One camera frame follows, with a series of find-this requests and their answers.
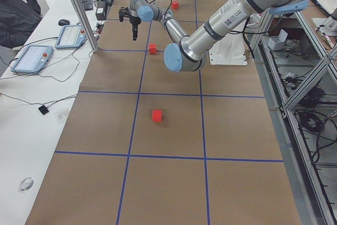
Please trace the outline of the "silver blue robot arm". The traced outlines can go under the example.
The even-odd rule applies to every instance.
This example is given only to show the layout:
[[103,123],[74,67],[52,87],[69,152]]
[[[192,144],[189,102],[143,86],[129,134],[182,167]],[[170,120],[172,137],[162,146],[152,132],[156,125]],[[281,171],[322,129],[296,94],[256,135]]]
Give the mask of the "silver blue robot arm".
[[161,8],[147,0],[130,0],[118,14],[122,22],[129,18],[133,25],[133,38],[137,39],[137,26],[141,22],[158,21],[172,39],[164,51],[165,66],[172,72],[194,72],[204,65],[208,51],[225,38],[252,14],[269,10],[271,14],[289,14],[304,10],[309,0],[228,0],[194,33],[188,35],[173,17],[169,8]]

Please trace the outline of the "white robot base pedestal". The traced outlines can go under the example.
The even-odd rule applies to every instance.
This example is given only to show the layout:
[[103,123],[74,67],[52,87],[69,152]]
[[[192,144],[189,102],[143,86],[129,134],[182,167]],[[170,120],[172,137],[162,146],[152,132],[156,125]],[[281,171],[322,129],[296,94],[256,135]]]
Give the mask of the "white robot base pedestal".
[[247,65],[242,34],[228,34],[209,50],[211,65]]

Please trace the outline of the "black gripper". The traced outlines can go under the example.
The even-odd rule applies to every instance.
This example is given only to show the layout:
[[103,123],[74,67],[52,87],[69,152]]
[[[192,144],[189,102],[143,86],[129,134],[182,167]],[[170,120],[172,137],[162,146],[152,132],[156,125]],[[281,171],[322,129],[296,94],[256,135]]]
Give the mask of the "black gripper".
[[123,22],[125,18],[128,18],[132,24],[133,40],[136,41],[138,37],[138,24],[140,24],[140,18],[137,12],[129,7],[121,7],[118,11],[120,22]]

